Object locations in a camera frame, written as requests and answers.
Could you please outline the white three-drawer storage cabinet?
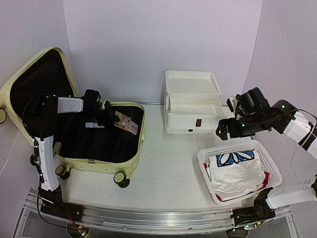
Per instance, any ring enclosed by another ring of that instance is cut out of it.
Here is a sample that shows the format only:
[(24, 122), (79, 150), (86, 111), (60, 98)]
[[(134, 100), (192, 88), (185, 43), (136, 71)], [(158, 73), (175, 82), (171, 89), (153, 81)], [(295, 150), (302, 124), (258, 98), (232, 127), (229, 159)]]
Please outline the white three-drawer storage cabinet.
[(221, 89), (211, 72), (165, 72), (164, 129), (168, 134), (203, 134), (216, 130), (227, 118)]

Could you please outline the white printed t-shirt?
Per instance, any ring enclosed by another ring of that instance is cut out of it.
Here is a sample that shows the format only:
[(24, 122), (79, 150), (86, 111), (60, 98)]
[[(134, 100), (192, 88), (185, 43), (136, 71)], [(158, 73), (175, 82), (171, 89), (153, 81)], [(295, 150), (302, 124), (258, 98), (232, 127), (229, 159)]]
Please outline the white printed t-shirt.
[(244, 196), (261, 189), (266, 178), (256, 150), (208, 157), (211, 185), (221, 200)]

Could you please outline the pale green hard-shell suitcase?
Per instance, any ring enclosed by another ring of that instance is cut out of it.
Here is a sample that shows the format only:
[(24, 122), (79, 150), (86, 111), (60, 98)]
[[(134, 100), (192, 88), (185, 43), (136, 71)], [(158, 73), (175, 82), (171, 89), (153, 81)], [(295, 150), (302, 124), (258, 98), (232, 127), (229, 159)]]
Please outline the pale green hard-shell suitcase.
[(76, 91), (62, 49), (41, 50), (0, 90), (1, 109), (34, 149), (31, 164), (42, 188), (55, 190), (72, 169), (108, 173), (121, 188), (139, 163), (145, 109)]

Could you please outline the white plastic mesh basket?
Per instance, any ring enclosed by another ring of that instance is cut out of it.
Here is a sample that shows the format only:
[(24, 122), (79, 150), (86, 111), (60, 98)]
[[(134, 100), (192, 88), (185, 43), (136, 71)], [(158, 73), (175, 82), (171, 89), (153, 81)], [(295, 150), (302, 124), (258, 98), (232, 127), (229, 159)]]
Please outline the white plastic mesh basket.
[(210, 184), (209, 176), (206, 172), (206, 169), (204, 167), (204, 163), (208, 163), (208, 157), (213, 155), (221, 155), (231, 152), (238, 152), (238, 151), (245, 151), (245, 150), (256, 150), (260, 157), (261, 162), (261, 168), (265, 172), (270, 173), (268, 184), (265, 188), (270, 187), (276, 187), (279, 186), (282, 183), (282, 175), (280, 174), (280, 171), (275, 164), (274, 160), (270, 156), (270, 154), (267, 152), (267, 150), (262, 146), (260, 142), (257, 140), (242, 140), (242, 139), (233, 139), (228, 140), (222, 145), (209, 147), (200, 150), (197, 153), (196, 162), (199, 165), (200, 171), (202, 173), (202, 176), (204, 178), (204, 182), (206, 186), (208, 187), (209, 194), (211, 195), (212, 200), (215, 204), (223, 207), (242, 207), (242, 206), (248, 206), (250, 205), (250, 199), (252, 197), (257, 196), (263, 189), (260, 189), (258, 191), (249, 193), (247, 195), (244, 195), (242, 197), (238, 197), (235, 199), (227, 200), (227, 201), (220, 201), (217, 199), (216, 194), (214, 193), (213, 188)]

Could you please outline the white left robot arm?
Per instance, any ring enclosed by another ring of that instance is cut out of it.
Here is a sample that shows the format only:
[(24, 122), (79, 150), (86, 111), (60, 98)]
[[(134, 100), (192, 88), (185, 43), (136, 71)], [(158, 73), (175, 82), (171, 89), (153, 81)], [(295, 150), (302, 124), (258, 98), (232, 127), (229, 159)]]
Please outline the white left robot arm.
[(53, 136), (57, 129), (58, 115), (84, 112), (96, 119), (101, 127), (118, 122), (119, 118), (112, 111), (110, 102), (101, 105), (99, 100), (100, 94), (95, 90), (88, 90), (83, 97), (40, 94), (28, 102), (22, 113), (23, 126), (33, 141), (34, 163), (40, 182), (39, 196), (43, 206), (57, 217), (69, 214), (73, 208), (63, 201), (54, 170)]

